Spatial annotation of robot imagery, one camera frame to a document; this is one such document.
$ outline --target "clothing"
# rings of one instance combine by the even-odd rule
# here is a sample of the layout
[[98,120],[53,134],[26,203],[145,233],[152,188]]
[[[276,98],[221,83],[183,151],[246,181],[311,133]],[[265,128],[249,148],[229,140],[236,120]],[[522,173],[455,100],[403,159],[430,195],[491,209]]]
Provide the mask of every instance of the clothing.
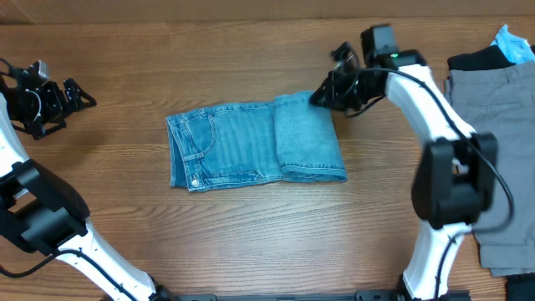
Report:
[[491,46],[497,45],[511,63],[535,62],[535,54],[530,49],[527,40],[510,34],[508,29],[507,24],[503,25],[492,41]]
[[167,117],[171,186],[208,191],[270,181],[347,181],[330,112],[309,104],[312,93]]
[[507,277],[507,301],[535,300],[535,273]]
[[[446,98],[457,114],[478,132],[498,141],[497,169],[511,188],[515,218],[499,233],[477,234],[481,265],[492,275],[524,273],[535,268],[535,63],[485,71],[452,70]],[[507,199],[496,183],[493,203],[474,228],[505,220]]]
[[497,45],[489,46],[473,54],[459,54],[448,59],[450,70],[493,70],[514,65],[507,60]]

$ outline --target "cable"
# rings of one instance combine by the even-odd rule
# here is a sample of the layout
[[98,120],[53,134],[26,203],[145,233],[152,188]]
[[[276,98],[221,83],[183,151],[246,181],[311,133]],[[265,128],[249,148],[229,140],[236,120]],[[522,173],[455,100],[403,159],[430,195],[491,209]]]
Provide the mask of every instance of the cable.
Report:
[[369,108],[371,108],[373,105],[377,104],[379,102],[379,100],[383,99],[384,97],[386,96],[379,96],[378,98],[372,100],[369,104],[367,104],[364,108],[362,108],[361,110],[358,110],[356,112],[354,112],[353,114],[350,114],[348,110],[346,110],[344,112],[344,116],[346,118],[353,118],[353,117],[357,117],[357,116],[360,116],[362,115],[365,111],[367,111]]
[[440,102],[438,97],[436,97],[436,95],[433,93],[431,88],[429,88],[429,86],[425,82],[423,82],[423,81],[417,79],[416,77],[414,77],[414,76],[412,76],[410,74],[407,74],[405,72],[401,72],[401,71],[395,70],[395,69],[387,69],[387,68],[360,69],[360,70],[357,71],[357,76],[358,76],[358,73],[360,73],[360,72],[377,72],[377,71],[398,74],[399,76],[402,76],[402,77],[405,77],[407,79],[410,79],[410,80],[414,81],[415,83],[417,83],[419,86],[421,86],[431,96],[431,98],[435,101],[436,105],[438,106],[438,108],[441,111],[441,113],[444,115],[444,119],[446,119],[446,122],[451,127],[451,129],[454,132],[456,132],[456,134],[461,138],[461,140],[463,140],[466,143],[466,145],[468,145],[468,147],[476,154],[476,156],[491,170],[492,174],[494,174],[494,176],[496,177],[497,181],[500,183],[500,186],[502,187],[502,189],[505,192],[505,195],[507,197],[507,204],[509,206],[509,213],[507,215],[507,218],[502,223],[498,224],[495,227],[489,227],[489,228],[484,228],[484,229],[472,229],[469,232],[458,232],[455,235],[453,235],[452,237],[450,237],[450,241],[448,242],[448,244],[446,245],[446,249],[442,253],[441,261],[439,263],[439,267],[438,267],[437,274],[436,274],[436,285],[435,285],[435,297],[434,297],[434,300],[438,301],[439,300],[440,284],[441,284],[441,274],[442,274],[442,269],[444,267],[444,262],[446,260],[447,253],[450,250],[451,246],[454,243],[456,243],[456,239],[461,237],[461,236],[463,236],[463,235],[466,235],[466,234],[500,232],[501,230],[503,230],[504,228],[509,226],[509,224],[512,222],[512,219],[514,218],[514,198],[512,197],[511,190],[509,189],[509,186],[507,185],[507,183],[503,179],[503,176],[500,174],[500,172],[498,172],[496,167],[487,158],[485,158],[485,156],[477,149],[477,147],[475,145],[473,145],[470,142],[470,140],[461,132],[461,130],[459,130],[459,128],[457,128],[455,122],[453,122],[453,120],[451,120],[450,116],[447,114],[446,109],[444,109],[444,106],[442,105],[442,103]]
[[99,273],[101,273],[102,276],[104,278],[106,278],[106,280],[108,280],[115,288],[117,288],[117,290],[120,293],[123,293],[126,297],[128,297],[132,301],[137,301],[136,298],[134,298],[134,296],[132,296],[131,293],[129,293],[125,288],[123,288],[122,285],[118,284],[114,279],[112,279],[112,277],[109,274],[107,274],[107,272],[104,269],[102,269],[99,266],[98,263],[96,263],[93,259],[91,259],[89,256],[85,255],[81,251],[77,251],[77,250],[63,250],[63,251],[59,251],[59,252],[53,253],[51,256],[48,256],[42,262],[40,262],[37,265],[35,265],[35,267],[30,268],[28,271],[25,271],[25,272],[22,272],[22,273],[11,273],[11,272],[9,272],[8,270],[6,270],[4,267],[2,267],[0,265],[0,274],[4,275],[6,277],[9,277],[9,278],[23,278],[23,277],[29,276],[29,275],[37,272],[40,268],[42,268],[45,265],[47,265],[48,263],[50,263],[51,261],[53,261],[58,256],[61,256],[61,255],[64,255],[64,254],[73,254],[73,255],[76,255],[79,258],[83,258],[87,263],[92,265],[93,268],[95,268],[97,271],[99,271]]

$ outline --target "pile of clothes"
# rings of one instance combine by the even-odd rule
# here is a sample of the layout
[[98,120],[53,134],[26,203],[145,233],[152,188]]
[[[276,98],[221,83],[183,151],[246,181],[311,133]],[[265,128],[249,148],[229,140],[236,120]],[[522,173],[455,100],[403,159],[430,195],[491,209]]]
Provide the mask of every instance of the pile of clothes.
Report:
[[[498,140],[497,169],[511,188],[516,216],[506,231],[476,238],[481,265],[494,277],[508,277],[511,301],[535,299],[534,49],[505,25],[490,47],[449,58],[445,82],[446,99],[457,114]],[[497,225],[507,214],[505,193],[496,184],[492,207],[474,228]]]

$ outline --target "jeans pocket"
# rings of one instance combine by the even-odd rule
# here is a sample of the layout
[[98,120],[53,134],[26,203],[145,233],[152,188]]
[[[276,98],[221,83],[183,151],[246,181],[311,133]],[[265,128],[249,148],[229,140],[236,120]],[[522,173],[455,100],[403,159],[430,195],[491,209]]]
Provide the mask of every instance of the jeans pocket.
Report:
[[185,122],[196,155],[204,156],[216,143],[216,124],[213,115],[203,115]]

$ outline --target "blue cloth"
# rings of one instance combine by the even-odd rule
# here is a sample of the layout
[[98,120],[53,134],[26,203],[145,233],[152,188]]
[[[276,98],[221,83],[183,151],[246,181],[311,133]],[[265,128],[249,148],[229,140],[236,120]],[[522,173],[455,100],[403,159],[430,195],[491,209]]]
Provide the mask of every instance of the blue cloth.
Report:
[[171,186],[208,191],[271,181],[347,181],[329,110],[313,92],[166,118]]
[[498,32],[492,45],[498,45],[503,55],[511,63],[522,64],[528,61],[535,62],[535,54],[529,47],[529,43],[525,38],[517,37],[510,34],[507,24],[503,25],[502,29]]

